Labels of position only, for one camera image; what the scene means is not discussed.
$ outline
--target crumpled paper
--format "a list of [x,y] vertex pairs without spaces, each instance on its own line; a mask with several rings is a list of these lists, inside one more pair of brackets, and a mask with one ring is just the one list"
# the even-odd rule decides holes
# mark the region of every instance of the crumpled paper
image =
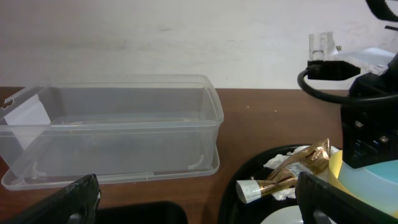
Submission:
[[[309,146],[297,147],[293,152],[288,152],[286,156],[282,155],[282,154],[278,154],[274,158],[268,160],[268,162],[266,164],[264,164],[264,167],[267,167],[270,169],[276,169],[282,162],[284,162],[291,155],[300,152],[301,150],[305,149],[306,147],[309,147]],[[333,155],[335,152],[338,152],[339,149],[332,146],[330,148],[330,151],[331,151],[331,154]],[[329,170],[326,169],[321,174],[318,174],[317,177],[320,178],[321,180],[328,182],[328,173],[329,173]],[[272,196],[274,196],[274,198],[276,200],[286,200],[286,198],[296,198],[295,190],[296,190],[295,187],[291,187],[289,189],[284,189],[284,190],[280,190],[278,192],[274,192],[274,193],[272,193]]]

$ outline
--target yellow object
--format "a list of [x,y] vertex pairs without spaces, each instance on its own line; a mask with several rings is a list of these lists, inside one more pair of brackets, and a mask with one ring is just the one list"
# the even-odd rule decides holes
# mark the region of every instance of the yellow object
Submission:
[[[329,184],[337,187],[338,189],[346,192],[347,194],[355,197],[347,188],[343,186],[343,184],[338,181],[338,174],[340,173],[341,165],[343,164],[343,151],[338,151],[334,153],[329,159],[329,174],[328,180]],[[398,218],[398,211],[392,214],[394,218]]]

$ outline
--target white paper label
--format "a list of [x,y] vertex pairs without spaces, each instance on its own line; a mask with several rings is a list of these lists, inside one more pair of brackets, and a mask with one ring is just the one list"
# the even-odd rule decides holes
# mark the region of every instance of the white paper label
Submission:
[[[17,108],[5,115],[4,119],[8,125],[35,125],[35,124],[50,124],[50,118],[36,94],[23,102]],[[43,130],[34,128],[29,130],[15,130],[12,131],[18,138],[19,143],[23,149],[26,149],[31,142],[40,135]]]
[[296,176],[297,178],[299,177],[299,174],[301,172],[308,172],[312,174],[312,171],[310,169],[306,168],[303,164],[299,162],[294,162],[292,164],[287,165],[286,169],[291,171],[291,173],[293,173],[293,175]]
[[238,180],[236,181],[240,186],[246,203],[250,203],[254,200],[261,198],[260,186],[255,180]]

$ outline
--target black cord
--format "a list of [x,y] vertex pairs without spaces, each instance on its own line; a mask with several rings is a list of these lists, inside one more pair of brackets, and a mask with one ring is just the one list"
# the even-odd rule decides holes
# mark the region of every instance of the black cord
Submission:
[[389,29],[389,30],[398,31],[398,28],[392,27],[392,26],[389,26],[389,25],[385,26],[384,28],[385,28],[385,29]]
[[319,100],[327,101],[330,103],[338,103],[342,105],[351,105],[351,106],[364,106],[364,105],[373,105],[373,104],[383,104],[383,103],[392,103],[393,101],[398,101],[398,93],[390,93],[377,97],[366,97],[366,98],[349,98],[345,96],[336,96],[321,92],[310,87],[305,81],[304,77],[308,75],[308,70],[304,70],[300,72],[297,77],[298,85],[304,90],[304,92],[309,95],[318,98]]

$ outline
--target gold foil wrapper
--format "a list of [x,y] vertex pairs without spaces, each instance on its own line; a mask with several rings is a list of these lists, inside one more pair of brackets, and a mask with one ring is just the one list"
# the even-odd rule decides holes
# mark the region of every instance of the gold foil wrapper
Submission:
[[[329,164],[330,157],[330,142],[329,139],[322,140],[309,146],[302,151],[291,155],[283,163],[281,163],[266,180],[252,180],[258,184],[258,190],[261,192],[261,197],[287,189],[297,183],[300,172],[309,172],[317,175],[322,173]],[[237,191],[239,198],[249,195],[248,191],[242,191],[241,186],[237,183]],[[242,200],[249,203],[253,200]]]

